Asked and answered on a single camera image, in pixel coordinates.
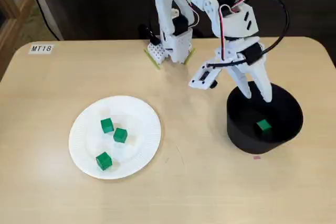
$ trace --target green cube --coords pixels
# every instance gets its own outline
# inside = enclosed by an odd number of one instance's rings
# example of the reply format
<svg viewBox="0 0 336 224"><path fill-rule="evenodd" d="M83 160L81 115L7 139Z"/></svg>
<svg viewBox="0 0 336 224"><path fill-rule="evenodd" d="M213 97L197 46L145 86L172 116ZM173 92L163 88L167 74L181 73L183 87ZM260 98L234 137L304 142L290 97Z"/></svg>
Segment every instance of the green cube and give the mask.
<svg viewBox="0 0 336 224"><path fill-rule="evenodd" d="M101 120L100 123L101 123L101 127L102 127L104 133L114 131L113 123L112 123L112 120L110 118L106 118L104 120Z"/></svg>
<svg viewBox="0 0 336 224"><path fill-rule="evenodd" d="M96 157L96 161L102 170L106 170L112 165L112 159L106 152L103 152L98 157Z"/></svg>
<svg viewBox="0 0 336 224"><path fill-rule="evenodd" d="M115 130L113 138L118 143L125 143L126 138L127 138L127 130L124 130L124 129L121 129L121 128L117 128Z"/></svg>
<svg viewBox="0 0 336 224"><path fill-rule="evenodd" d="M268 132L272 126L267 122L266 119L263 119L256 123L256 130L258 133Z"/></svg>

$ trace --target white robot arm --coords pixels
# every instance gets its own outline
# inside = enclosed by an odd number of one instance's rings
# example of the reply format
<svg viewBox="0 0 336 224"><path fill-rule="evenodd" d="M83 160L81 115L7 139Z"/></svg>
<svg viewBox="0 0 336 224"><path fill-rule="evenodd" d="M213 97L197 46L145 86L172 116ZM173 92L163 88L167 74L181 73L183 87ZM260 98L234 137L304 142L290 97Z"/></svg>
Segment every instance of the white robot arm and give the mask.
<svg viewBox="0 0 336 224"><path fill-rule="evenodd" d="M175 1L180 8L172 9ZM259 37L253 8L245 0L190 0L205 11L212 22L212 31L221 38L222 46L215 50L215 57L206 61L192 78L193 88L208 89L216 86L216 77L223 68L237 83L241 92L251 98L246 75L250 73L264 100L272 100L271 84L268 80L265 62L261 52L264 46ZM191 50L192 23L194 14L187 0L155 0L160 23L161 43L148 46L153 59L161 64L171 56L173 62L183 63Z"/></svg>

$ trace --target white label sticker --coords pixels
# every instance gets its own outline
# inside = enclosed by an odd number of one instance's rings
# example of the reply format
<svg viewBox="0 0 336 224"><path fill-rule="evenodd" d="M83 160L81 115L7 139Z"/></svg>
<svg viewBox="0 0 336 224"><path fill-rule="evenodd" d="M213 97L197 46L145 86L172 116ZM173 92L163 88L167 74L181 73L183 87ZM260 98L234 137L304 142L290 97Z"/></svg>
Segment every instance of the white label sticker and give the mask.
<svg viewBox="0 0 336 224"><path fill-rule="evenodd" d="M51 51L53 49L54 45L37 45L34 44L31 46L30 50L29 50L29 54L30 55L49 55L51 54Z"/></svg>

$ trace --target black bowl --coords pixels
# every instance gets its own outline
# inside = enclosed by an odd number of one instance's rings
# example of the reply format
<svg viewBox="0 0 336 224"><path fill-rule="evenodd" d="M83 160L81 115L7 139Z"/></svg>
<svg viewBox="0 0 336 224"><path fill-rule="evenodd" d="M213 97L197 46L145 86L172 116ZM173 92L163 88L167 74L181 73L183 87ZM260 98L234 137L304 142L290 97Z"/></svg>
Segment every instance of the black bowl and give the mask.
<svg viewBox="0 0 336 224"><path fill-rule="evenodd" d="M236 87L227 99L227 133L242 151L262 154L293 139L301 130L303 114L297 100L285 89L272 84L273 99L263 100L256 84L248 83L252 98ZM266 120L271 129L258 130L257 122Z"/></svg>

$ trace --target table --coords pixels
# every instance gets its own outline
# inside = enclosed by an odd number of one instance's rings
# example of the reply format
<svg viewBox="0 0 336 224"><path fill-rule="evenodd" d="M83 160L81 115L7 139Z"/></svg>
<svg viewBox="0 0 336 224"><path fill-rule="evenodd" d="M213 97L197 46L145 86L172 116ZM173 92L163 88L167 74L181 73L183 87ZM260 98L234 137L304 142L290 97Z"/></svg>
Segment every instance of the table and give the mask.
<svg viewBox="0 0 336 224"><path fill-rule="evenodd" d="M268 55L270 79L296 97L304 124L261 159L227 137L230 76L213 90L187 85L219 40L194 40L186 66L161 70L141 40L52 43L50 55L20 48L0 83L0 223L336 222L336 71L318 42L286 38ZM157 111L160 148L140 172L98 180L72 162L69 131L89 104L120 94Z"/></svg>

